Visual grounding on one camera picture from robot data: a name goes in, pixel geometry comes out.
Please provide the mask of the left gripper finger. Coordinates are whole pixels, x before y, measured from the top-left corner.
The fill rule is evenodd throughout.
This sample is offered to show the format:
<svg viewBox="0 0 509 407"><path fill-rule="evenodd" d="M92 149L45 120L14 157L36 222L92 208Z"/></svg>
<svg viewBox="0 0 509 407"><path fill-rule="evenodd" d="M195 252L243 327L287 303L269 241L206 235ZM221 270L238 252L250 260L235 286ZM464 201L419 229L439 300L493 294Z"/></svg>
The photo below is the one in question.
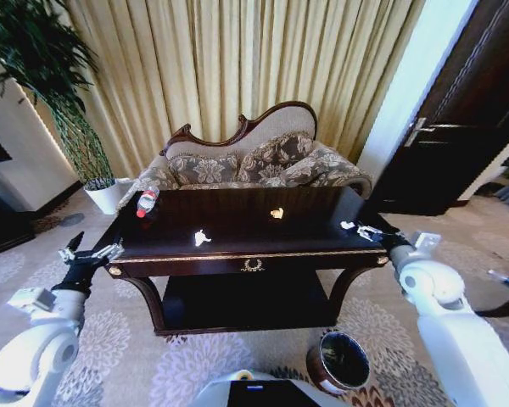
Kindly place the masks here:
<svg viewBox="0 0 509 407"><path fill-rule="evenodd" d="M59 256L63 261L70 261L76 257L76 251L79 248L84 232L81 231L75 235L68 244L59 250Z"/></svg>
<svg viewBox="0 0 509 407"><path fill-rule="evenodd" d="M119 238L116 242L99 249L93 254L93 257L97 259L117 259L124 253L122 241L123 239Z"/></svg>

